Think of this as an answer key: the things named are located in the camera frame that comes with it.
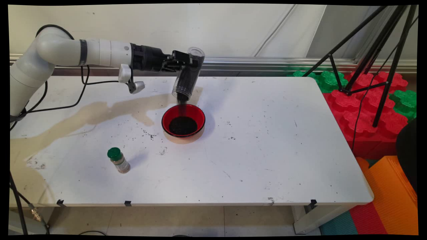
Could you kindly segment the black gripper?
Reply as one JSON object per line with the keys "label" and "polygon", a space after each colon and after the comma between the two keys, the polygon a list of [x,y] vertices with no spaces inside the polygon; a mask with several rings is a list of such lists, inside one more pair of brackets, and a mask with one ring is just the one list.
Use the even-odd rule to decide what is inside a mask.
{"label": "black gripper", "polygon": [[147,72],[179,72],[184,66],[192,64],[188,53],[173,50],[164,54],[161,49],[131,43],[131,69]]}

